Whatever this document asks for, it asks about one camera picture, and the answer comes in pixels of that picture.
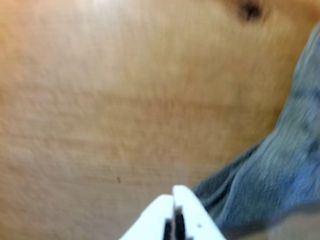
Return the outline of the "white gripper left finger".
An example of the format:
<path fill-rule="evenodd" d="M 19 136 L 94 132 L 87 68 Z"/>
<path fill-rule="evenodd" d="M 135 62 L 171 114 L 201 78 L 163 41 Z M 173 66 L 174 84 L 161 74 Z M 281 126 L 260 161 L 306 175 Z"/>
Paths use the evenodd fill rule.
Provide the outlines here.
<path fill-rule="evenodd" d="M 168 240 L 174 218 L 174 198 L 162 194 L 150 203 L 121 240 Z"/>

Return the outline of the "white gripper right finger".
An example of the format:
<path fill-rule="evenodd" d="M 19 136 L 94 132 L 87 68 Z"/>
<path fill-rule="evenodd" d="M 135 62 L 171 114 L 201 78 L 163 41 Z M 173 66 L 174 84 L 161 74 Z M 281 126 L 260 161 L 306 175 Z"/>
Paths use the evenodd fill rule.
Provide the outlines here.
<path fill-rule="evenodd" d="M 176 231 L 184 231 L 182 235 L 187 240 L 225 239 L 192 190 L 184 185 L 175 185 L 172 194 Z"/>

